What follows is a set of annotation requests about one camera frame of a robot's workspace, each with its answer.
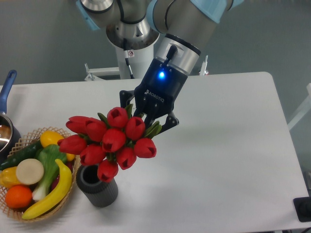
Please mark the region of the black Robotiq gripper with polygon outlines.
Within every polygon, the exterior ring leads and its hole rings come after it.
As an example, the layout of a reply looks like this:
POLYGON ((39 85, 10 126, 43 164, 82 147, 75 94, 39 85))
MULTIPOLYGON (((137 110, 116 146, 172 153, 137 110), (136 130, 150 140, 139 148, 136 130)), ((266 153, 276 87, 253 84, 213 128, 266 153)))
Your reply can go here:
POLYGON ((159 118, 168 114, 164 125, 156 121, 145 131, 163 133, 179 124, 172 110, 187 78, 187 75, 177 69, 153 59, 135 90, 120 91, 120 106, 125 108, 135 99, 136 115, 144 113, 149 117, 159 118))

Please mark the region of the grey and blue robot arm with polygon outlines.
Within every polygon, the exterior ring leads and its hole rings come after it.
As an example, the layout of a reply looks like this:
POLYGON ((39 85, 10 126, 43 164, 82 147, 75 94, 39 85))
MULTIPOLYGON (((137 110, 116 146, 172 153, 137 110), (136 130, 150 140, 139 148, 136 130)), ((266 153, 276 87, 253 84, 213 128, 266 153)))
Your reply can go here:
POLYGON ((106 29, 120 77, 141 80, 121 91, 121 107, 135 101, 145 127, 166 116, 162 131, 179 121, 174 102, 222 15, 238 0, 78 0, 88 25, 106 29))

